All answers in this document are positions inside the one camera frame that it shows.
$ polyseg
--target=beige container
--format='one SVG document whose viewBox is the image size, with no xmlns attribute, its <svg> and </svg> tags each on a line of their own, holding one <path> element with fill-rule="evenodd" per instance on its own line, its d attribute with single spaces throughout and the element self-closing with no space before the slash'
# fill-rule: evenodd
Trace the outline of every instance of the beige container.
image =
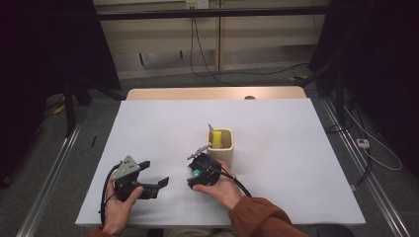
<svg viewBox="0 0 419 237">
<path fill-rule="evenodd" d="M 231 167 L 233 161 L 234 138 L 231 129 L 215 128 L 214 131 L 221 131 L 221 148 L 208 148 L 208 154 L 215 160 L 222 160 L 227 162 L 228 167 Z M 207 144 L 212 142 L 212 132 L 209 131 Z"/>
</svg>

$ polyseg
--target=brown sleeve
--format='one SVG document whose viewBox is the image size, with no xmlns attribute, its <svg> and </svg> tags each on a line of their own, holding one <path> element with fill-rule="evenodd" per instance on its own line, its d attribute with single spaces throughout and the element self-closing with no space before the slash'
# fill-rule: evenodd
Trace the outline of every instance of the brown sleeve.
<svg viewBox="0 0 419 237">
<path fill-rule="evenodd" d="M 117 237 L 117 235 L 110 235 L 102 232 L 101 227 L 96 227 L 92 232 L 90 232 L 86 237 Z"/>
<path fill-rule="evenodd" d="M 228 215 L 239 237 L 306 236 L 293 227 L 282 209 L 264 198 L 242 197 Z"/>
</svg>

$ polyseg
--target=person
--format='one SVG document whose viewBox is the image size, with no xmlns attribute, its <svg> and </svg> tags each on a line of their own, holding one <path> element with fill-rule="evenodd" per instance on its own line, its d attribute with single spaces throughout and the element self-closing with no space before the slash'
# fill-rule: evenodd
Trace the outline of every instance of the person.
<svg viewBox="0 0 419 237">
<path fill-rule="evenodd" d="M 218 162 L 228 174 L 235 177 L 225 162 Z M 243 196 L 237 185 L 227 177 L 220 176 L 213 186 L 195 185 L 193 190 L 213 197 L 219 205 L 229 210 L 228 216 L 236 236 L 307 236 L 293 227 L 282 209 L 265 198 Z M 88 237 L 120 236 L 126 227 L 131 208 L 142 191 L 142 187 L 138 187 L 125 202 L 119 201 L 112 197 L 115 190 L 110 179 L 106 196 L 111 198 L 106 206 L 105 225 L 92 230 Z"/>
</svg>

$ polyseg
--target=white tabletop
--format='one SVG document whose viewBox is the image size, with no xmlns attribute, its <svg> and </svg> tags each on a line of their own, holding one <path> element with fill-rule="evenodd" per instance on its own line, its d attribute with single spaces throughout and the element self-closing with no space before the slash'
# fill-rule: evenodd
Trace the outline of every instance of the white tabletop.
<svg viewBox="0 0 419 237">
<path fill-rule="evenodd" d="M 362 224 L 365 219 L 309 99 L 122 102 L 76 224 L 100 223 L 110 169 L 130 155 L 150 168 L 142 183 L 169 176 L 158 199 L 139 200 L 129 224 L 228 226 L 227 211 L 187 185 L 186 158 L 206 144 L 208 123 L 234 134 L 231 170 L 253 197 L 284 209 L 293 224 Z"/>
</svg>

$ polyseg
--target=white cable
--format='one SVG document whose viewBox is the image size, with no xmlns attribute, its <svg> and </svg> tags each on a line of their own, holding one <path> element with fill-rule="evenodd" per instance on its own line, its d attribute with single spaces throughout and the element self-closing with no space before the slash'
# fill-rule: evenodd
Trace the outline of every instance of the white cable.
<svg viewBox="0 0 419 237">
<path fill-rule="evenodd" d="M 399 164 L 400 164 L 400 166 L 398 167 L 398 168 L 392 168 L 392 167 L 389 167 L 389 166 L 386 166 L 386 165 L 384 165 L 384 164 L 382 164 L 381 162 L 379 162 L 376 158 L 374 158 L 372 155 L 370 155 L 368 152 L 367 152 L 367 149 L 366 148 L 364 148 L 364 151 L 366 152 L 366 154 L 368 155 L 368 156 L 370 156 L 370 158 L 372 158 L 374 161 L 376 161 L 379 165 L 382 165 L 382 167 L 385 167 L 385 168 L 387 168 L 388 170 L 392 170 L 392 171 L 399 171 L 399 170 L 401 170 L 401 168 L 403 167 L 403 165 L 401 164 L 401 162 L 400 162 L 400 160 L 397 158 L 397 160 L 398 160 L 398 162 L 399 162 Z"/>
<path fill-rule="evenodd" d="M 401 170 L 401 168 L 403 167 L 403 164 L 401 163 L 401 161 L 400 161 L 400 158 L 398 158 L 398 156 L 396 155 L 396 154 L 394 154 L 390 149 L 388 149 L 384 144 L 382 144 L 381 142 L 379 142 L 375 137 L 373 137 L 372 135 L 370 135 L 367 131 L 365 131 L 364 129 L 363 129 L 363 127 L 357 122 L 357 120 L 351 115 L 351 113 L 348 111 L 348 109 L 346 109 L 346 107 L 344 106 L 344 108 L 345 108 L 345 111 L 348 113 L 348 115 L 352 118 L 352 120 L 357 124 L 357 126 L 364 132 L 364 133 L 366 133 L 370 138 L 372 138 L 373 140 L 375 140 L 376 142 L 378 142 L 378 144 L 380 144 L 382 147 L 384 147 L 389 153 L 391 153 L 391 155 L 393 155 L 396 159 L 397 159 L 397 161 L 398 161 L 398 163 L 400 164 L 400 167 L 399 168 L 397 168 L 397 169 L 394 169 L 394 168 L 391 168 L 391 167 L 388 167 L 388 166 L 386 166 L 386 165 L 384 165 L 384 164 L 382 164 L 382 163 L 380 163 L 378 160 L 376 160 L 374 157 L 372 157 L 369 153 L 367 153 L 367 151 L 366 151 L 366 153 L 367 153 L 367 155 L 368 156 L 370 156 L 373 160 L 375 160 L 377 163 L 379 163 L 380 165 L 382 165 L 383 167 L 385 167 L 385 168 L 387 168 L 387 169 L 389 169 L 389 170 L 392 170 L 392 171 L 398 171 L 398 170 Z"/>
</svg>

